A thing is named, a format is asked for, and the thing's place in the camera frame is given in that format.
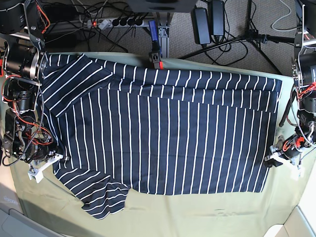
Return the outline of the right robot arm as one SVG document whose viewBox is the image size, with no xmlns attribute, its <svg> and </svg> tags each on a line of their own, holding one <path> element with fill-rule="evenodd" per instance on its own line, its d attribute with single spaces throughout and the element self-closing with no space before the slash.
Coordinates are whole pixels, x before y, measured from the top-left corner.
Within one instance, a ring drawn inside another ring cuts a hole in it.
<svg viewBox="0 0 316 237">
<path fill-rule="evenodd" d="M 44 127 L 43 72 L 48 62 L 43 34 L 50 20 L 36 0 L 0 2 L 0 55 L 4 76 L 1 100 L 5 112 L 2 150 L 5 157 L 28 164 L 48 162 L 56 151 L 53 136 Z"/>
</svg>

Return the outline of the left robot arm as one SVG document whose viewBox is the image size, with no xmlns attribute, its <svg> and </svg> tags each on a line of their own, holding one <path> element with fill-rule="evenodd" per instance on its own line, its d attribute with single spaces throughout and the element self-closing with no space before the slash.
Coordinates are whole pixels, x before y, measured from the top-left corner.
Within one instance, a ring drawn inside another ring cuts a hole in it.
<svg viewBox="0 0 316 237">
<path fill-rule="evenodd" d="M 295 133 L 288 138 L 279 136 L 278 142 L 270 146 L 270 154 L 264 158 L 264 165 L 268 168 L 282 165 L 282 159 L 299 167 L 302 152 L 316 145 L 316 2 L 299 0 L 296 11 L 299 16 L 293 38 L 294 83 L 279 123 L 283 126 L 289 113 L 293 113 Z"/>
</svg>

